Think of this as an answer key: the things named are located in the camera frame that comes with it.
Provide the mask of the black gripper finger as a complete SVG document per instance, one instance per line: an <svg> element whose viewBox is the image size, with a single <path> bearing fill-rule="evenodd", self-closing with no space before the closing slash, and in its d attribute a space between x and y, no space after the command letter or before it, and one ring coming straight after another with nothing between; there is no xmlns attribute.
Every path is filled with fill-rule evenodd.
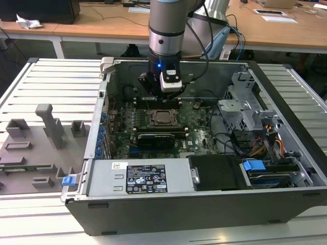
<svg viewBox="0 0 327 245"><path fill-rule="evenodd" d="M143 86L147 94L156 98L158 103L161 103L163 100L163 92L161 91L159 79L150 72L142 73L138 81Z"/></svg>
<svg viewBox="0 0 327 245"><path fill-rule="evenodd" d="M172 100L173 98L176 98L180 94L182 94L186 89L186 86L182 86L177 92L170 92L166 96L166 100Z"/></svg>

